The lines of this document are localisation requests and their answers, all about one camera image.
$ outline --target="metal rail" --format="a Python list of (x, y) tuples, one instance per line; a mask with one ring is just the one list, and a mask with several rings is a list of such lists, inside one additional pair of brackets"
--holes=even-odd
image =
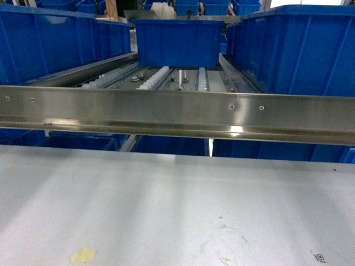
[(355, 98), (0, 86), (0, 126), (355, 145)]
[(125, 64), (132, 64), (138, 61), (138, 53), (120, 55), (110, 59), (102, 60), (92, 64), (79, 66), (77, 68), (58, 72), (39, 79), (34, 79), (23, 83), (27, 86), (43, 86), (43, 87), (69, 87), (85, 83), (96, 76), (107, 73)]

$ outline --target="metal rod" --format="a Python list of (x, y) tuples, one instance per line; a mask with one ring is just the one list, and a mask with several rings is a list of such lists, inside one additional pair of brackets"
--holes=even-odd
[(137, 61), (138, 53), (129, 53), (119, 57), (102, 60), (96, 63), (44, 76), (40, 79), (30, 80), (22, 85), (43, 87), (76, 86), (81, 83), (88, 82), (99, 75), (119, 68), (125, 64), (132, 64)]

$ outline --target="conveyor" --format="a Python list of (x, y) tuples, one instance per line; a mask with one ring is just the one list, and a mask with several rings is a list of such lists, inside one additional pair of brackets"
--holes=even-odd
[[(137, 61), (131, 53), (0, 86), (0, 126), (131, 134), (121, 151), (138, 135), (355, 145), (354, 98), (261, 94), (224, 57), (215, 69)], [(188, 84), (171, 80), (182, 70)], [(102, 88), (97, 78), (110, 76)], [(354, 172), (0, 146), (0, 265), (73, 265), (81, 247), (96, 251), (93, 266), (352, 265)]]
[[(155, 84), (159, 91), (136, 90), (144, 81), (126, 82), (117, 89), (60, 88), (80, 86), (137, 61), (137, 54), (131, 53), (32, 80), (23, 86), (0, 86), (0, 126), (355, 144), (354, 98), (258, 94), (253, 84), (223, 57), (220, 68), (206, 70), (206, 78), (211, 70), (224, 71), (230, 84), (225, 93), (201, 93), (198, 86), (195, 86), (197, 91), (168, 91), (172, 87), (166, 75), (161, 76), (163, 87)], [(137, 68), (130, 75), (140, 71)], [(195, 82), (198, 82), (198, 72), (192, 71)]]

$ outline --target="blue bin rim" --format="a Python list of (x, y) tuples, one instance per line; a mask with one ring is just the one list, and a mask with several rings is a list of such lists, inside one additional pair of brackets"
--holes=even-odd
[(271, 8), (266, 11), (251, 13), (242, 16), (241, 19), (258, 18), (272, 15), (323, 15), (355, 17), (355, 6), (321, 6), (310, 4), (290, 4), (286, 6)]
[(13, 6), (10, 4), (0, 4), (0, 13), (22, 13), (22, 14), (35, 14), (35, 15), (49, 15), (49, 16), (57, 16), (57, 17), (95, 18), (95, 15), (86, 14), (86, 13), (36, 8), (36, 7)]
[(175, 4), (176, 7), (199, 7), (199, 4)]
[(224, 21), (191, 21), (188, 19), (133, 19), (134, 24), (198, 24), (198, 25), (224, 25)]
[(118, 21), (105, 21), (103, 19), (95, 19), (95, 23), (98, 24), (111, 24), (111, 25), (122, 25), (126, 27), (132, 27), (131, 23), (124, 23), (124, 22), (118, 22)]
[(87, 0), (80, 0), (75, 6), (77, 7), (78, 5), (80, 7), (85, 7), (85, 6), (92, 6), (92, 5), (95, 5), (95, 4), (82, 4), (83, 2), (85, 2)]
[(205, 4), (205, 6), (213, 6), (213, 7), (228, 7), (229, 4)]

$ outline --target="stain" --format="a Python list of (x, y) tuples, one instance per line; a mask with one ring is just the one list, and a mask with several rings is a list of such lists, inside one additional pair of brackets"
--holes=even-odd
[(241, 234), (240, 237), (244, 240), (245, 243), (247, 243), (247, 244), (249, 245), (248, 239), (246, 239), (245, 236), (243, 236), (243, 235)]
[(220, 262), (223, 263), (224, 265), (230, 266), (230, 264), (229, 264), (229, 262), (231, 261), (230, 259), (228, 259), (228, 258), (221, 258), (221, 257), (218, 257), (218, 259), (219, 259)]
[(209, 243), (209, 240), (204, 241), (203, 243), (200, 244), (200, 254), (204, 254), (206, 252), (206, 246)]
[(227, 226), (226, 224), (222, 224), (222, 226), (220, 227), (220, 229), (225, 229), (225, 228), (229, 228), (229, 229), (236, 230), (236, 231), (238, 230), (234, 227)]
[(204, 242), (202, 242), (202, 243), (200, 244), (200, 254), (201, 254), (201, 255), (206, 252), (206, 246), (208, 245), (208, 243), (209, 243), (211, 240), (214, 240), (214, 239), (215, 239), (214, 236), (210, 236), (210, 239), (208, 239), (208, 240), (206, 240), (206, 241), (204, 241)]
[(218, 257), (221, 263), (223, 263), (226, 266), (238, 266), (238, 262), (235, 261), (234, 259), (231, 260), (230, 258), (224, 258), (224, 257)]

